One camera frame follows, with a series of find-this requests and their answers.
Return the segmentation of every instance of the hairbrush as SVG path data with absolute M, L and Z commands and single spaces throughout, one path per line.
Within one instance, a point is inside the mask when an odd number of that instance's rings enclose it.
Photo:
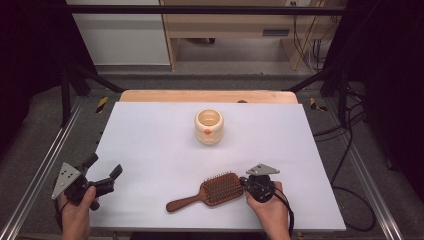
M 204 181 L 197 195 L 169 202 L 166 204 L 166 210 L 175 212 L 197 201 L 216 206 L 240 197 L 243 191 L 238 176 L 235 173 L 225 173 Z

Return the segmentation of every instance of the aluminum rail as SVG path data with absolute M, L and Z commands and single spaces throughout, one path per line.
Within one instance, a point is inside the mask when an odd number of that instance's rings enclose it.
M 55 163 L 56 158 L 59 155 L 60 150 L 62 149 L 69 135 L 69 132 L 75 124 L 84 103 L 84 97 L 77 97 L 68 124 L 62 127 L 56 135 L 56 139 L 54 140 L 49 151 L 44 157 L 43 162 L 41 163 L 24 196 L 16 207 L 15 212 L 12 214 L 9 221 L 2 229 L 0 233 L 1 240 L 12 240 L 15 239 L 18 235 L 18 232 L 21 229 L 22 224 L 24 223 L 29 211 L 31 210 L 31 207 L 34 204 L 38 193 L 43 187 L 43 184 L 50 172 L 50 169 Z
M 182 6 L 182 5 L 41 5 L 40 9 L 77 14 L 232 14 L 345 16 L 365 13 L 365 8 L 266 7 L 266 6 Z

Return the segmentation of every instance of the wooden hairbrush handle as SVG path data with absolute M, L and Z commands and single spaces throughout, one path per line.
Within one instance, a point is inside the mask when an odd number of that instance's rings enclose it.
M 200 189 L 199 193 L 195 196 L 192 197 L 188 197 L 188 198 L 182 198 L 179 200 L 175 200 L 172 202 L 169 202 L 168 204 L 166 204 L 166 211 L 168 212 L 175 212 L 177 210 L 180 210 L 181 208 L 188 206 L 194 202 L 197 201 L 203 201 L 206 198 L 204 191 L 202 191 L 202 189 Z
M 243 187 L 238 176 L 235 173 L 226 173 L 203 182 L 197 195 L 166 204 L 166 210 L 175 212 L 197 201 L 202 201 L 208 206 L 216 206 L 241 195 L 243 195 Z

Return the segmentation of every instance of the human hand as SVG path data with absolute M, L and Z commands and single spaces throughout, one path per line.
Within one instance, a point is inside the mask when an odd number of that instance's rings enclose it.
M 67 197 L 64 194 L 61 195 L 63 240 L 88 239 L 90 235 L 90 205 L 95 198 L 96 188 L 94 186 L 88 188 L 79 206 L 68 203 Z
M 275 187 L 283 191 L 281 182 L 274 182 Z M 278 190 L 275 191 L 285 199 Z M 288 231 L 288 210 L 286 206 L 275 196 L 265 203 L 256 201 L 249 192 L 246 192 L 247 204 L 253 209 L 258 217 L 262 228 L 271 240 L 290 239 Z

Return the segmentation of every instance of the white table surface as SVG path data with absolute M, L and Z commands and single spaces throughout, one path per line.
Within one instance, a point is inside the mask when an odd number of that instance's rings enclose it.
M 197 112 L 224 117 L 224 137 L 206 146 L 194 136 Z M 114 230 L 256 231 L 244 196 L 215 207 L 202 202 L 168 213 L 168 202 L 193 196 L 207 178 L 247 176 L 258 163 L 274 167 L 295 214 L 295 230 L 346 230 L 300 104 L 117 102 L 87 178 L 105 178 L 121 164 L 115 191 L 100 198 L 91 226 Z

